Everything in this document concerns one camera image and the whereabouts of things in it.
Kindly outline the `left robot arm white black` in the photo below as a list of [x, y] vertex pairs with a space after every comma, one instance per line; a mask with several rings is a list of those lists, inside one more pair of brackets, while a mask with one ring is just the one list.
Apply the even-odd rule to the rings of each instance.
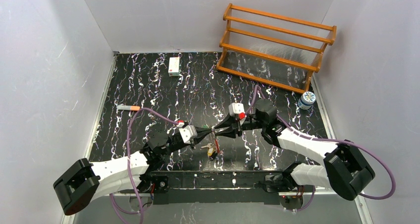
[[92, 163], [86, 158], [77, 160], [53, 183], [64, 214], [73, 215], [99, 197], [138, 187], [147, 173], [161, 167], [165, 156], [197, 145], [211, 132], [193, 125], [178, 128], [172, 135], [157, 131], [139, 151], [125, 157]]

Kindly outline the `steel key organizer red handle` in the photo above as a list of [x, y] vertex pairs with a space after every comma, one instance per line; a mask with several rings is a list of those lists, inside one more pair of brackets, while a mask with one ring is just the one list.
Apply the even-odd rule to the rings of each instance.
[[220, 152], [220, 149], [214, 130], [210, 134], [210, 142], [204, 146], [201, 146], [200, 149], [207, 150], [207, 156], [210, 161], [214, 161], [216, 159]]

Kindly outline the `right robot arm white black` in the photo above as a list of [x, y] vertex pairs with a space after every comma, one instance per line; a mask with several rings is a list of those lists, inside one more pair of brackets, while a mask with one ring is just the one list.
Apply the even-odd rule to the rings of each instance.
[[340, 197], [352, 201], [375, 178], [375, 172], [358, 148], [343, 142], [322, 141], [288, 127], [268, 99], [255, 104], [255, 112], [247, 114], [241, 103], [232, 103], [229, 114], [214, 128], [217, 136], [237, 138], [246, 130], [261, 130], [264, 140], [283, 150], [301, 154], [314, 165], [295, 162], [280, 176], [270, 177], [266, 185], [293, 189], [311, 185], [332, 189]]

